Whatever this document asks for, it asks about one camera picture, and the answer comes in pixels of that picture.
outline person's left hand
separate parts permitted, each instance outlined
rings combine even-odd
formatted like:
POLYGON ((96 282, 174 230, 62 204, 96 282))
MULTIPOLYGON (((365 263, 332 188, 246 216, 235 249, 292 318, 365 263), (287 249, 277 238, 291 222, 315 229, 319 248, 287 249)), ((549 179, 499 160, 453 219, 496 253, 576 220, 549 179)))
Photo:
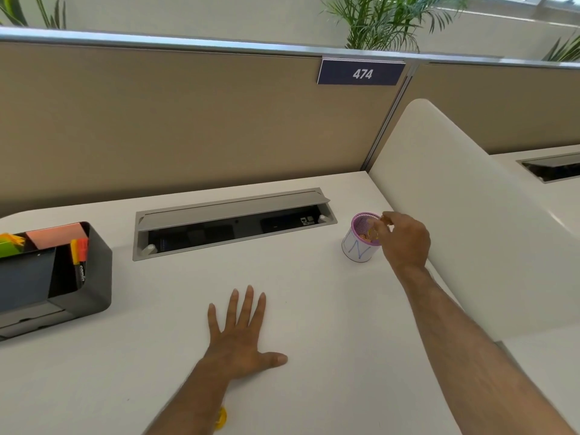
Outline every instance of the person's left hand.
POLYGON ((259 353, 257 350, 257 340, 266 310, 266 295, 264 293, 260 295, 256 311, 250 321, 253 288, 248 285, 242 311, 236 322, 239 296, 237 290, 231 294, 223 331, 220 331, 218 325, 215 305, 209 305, 209 348, 204 358, 200 360, 202 363, 217 366, 228 381, 282 366, 288 361, 284 354, 259 353))

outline white divider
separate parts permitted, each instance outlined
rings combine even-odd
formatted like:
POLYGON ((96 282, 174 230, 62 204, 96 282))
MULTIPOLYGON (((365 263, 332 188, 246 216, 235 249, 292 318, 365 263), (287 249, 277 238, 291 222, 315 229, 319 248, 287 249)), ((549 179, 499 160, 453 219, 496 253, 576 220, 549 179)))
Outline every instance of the white divider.
POLYGON ((580 241, 431 102, 409 104, 370 176, 424 222, 431 263, 494 340, 580 321, 580 241))

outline pink sticky note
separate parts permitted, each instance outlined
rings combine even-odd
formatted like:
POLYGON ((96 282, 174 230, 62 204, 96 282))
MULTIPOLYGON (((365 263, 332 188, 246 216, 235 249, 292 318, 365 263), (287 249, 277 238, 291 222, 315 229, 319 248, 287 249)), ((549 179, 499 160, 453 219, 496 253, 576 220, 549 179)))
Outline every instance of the pink sticky note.
POLYGON ((26 232, 26 234, 39 249, 62 246, 63 244, 69 244, 72 240, 86 238, 86 233, 80 223, 31 230, 30 232, 26 232))

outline black desk organizer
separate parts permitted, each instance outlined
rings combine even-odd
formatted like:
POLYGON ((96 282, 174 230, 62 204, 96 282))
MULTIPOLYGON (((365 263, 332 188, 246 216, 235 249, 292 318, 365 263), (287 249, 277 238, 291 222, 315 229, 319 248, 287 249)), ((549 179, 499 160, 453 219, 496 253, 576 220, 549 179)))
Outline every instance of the black desk organizer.
POLYGON ((112 251, 92 226, 85 281, 76 286, 69 244, 38 250, 27 239, 18 255, 0 258, 0 340, 51 327, 111 305, 112 251))

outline hand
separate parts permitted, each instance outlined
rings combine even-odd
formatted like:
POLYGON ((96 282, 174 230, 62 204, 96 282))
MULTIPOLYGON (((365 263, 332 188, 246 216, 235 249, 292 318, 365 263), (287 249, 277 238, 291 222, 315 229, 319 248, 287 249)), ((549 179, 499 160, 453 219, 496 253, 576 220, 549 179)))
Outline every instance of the hand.
POLYGON ((383 212, 383 219, 369 219, 379 233, 383 253, 393 270, 422 268, 427 262, 431 239, 423 223, 399 212, 383 212), (394 226, 391 232, 389 224, 394 226))
POLYGON ((259 353, 257 340, 266 310, 266 295, 257 301, 256 311, 250 321, 253 288, 248 285, 242 311, 236 323, 239 293, 234 290, 227 308, 226 326, 220 331, 216 307, 209 305, 209 348, 200 363, 211 364, 223 373, 227 381, 240 379, 265 369, 284 365, 288 358, 280 353, 259 353))

